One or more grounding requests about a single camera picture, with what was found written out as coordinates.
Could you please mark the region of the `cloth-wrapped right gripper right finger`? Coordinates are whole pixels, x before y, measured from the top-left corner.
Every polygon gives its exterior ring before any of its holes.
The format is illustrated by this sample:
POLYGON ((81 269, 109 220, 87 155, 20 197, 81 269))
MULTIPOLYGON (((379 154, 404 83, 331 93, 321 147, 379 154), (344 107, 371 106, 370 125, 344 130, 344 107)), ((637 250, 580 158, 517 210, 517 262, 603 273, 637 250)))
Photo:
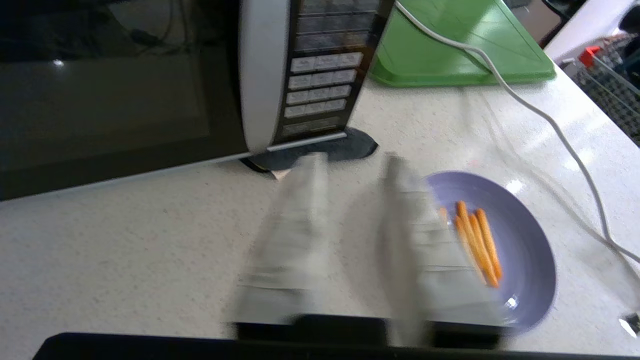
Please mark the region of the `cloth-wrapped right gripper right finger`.
POLYGON ((402 346, 500 346, 506 325, 498 300, 430 186, 398 155, 386 159, 381 244, 391 325, 402 346))

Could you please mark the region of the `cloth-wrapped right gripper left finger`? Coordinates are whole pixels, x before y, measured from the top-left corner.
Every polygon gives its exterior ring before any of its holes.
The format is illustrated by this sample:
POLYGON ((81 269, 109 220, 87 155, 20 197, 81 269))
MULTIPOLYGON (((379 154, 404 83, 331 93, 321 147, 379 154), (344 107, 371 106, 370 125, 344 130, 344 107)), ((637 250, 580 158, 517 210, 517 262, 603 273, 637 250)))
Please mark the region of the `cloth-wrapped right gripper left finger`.
POLYGON ((315 312, 329 240, 325 153, 300 157, 279 183, 238 290, 235 324, 288 325, 315 312))

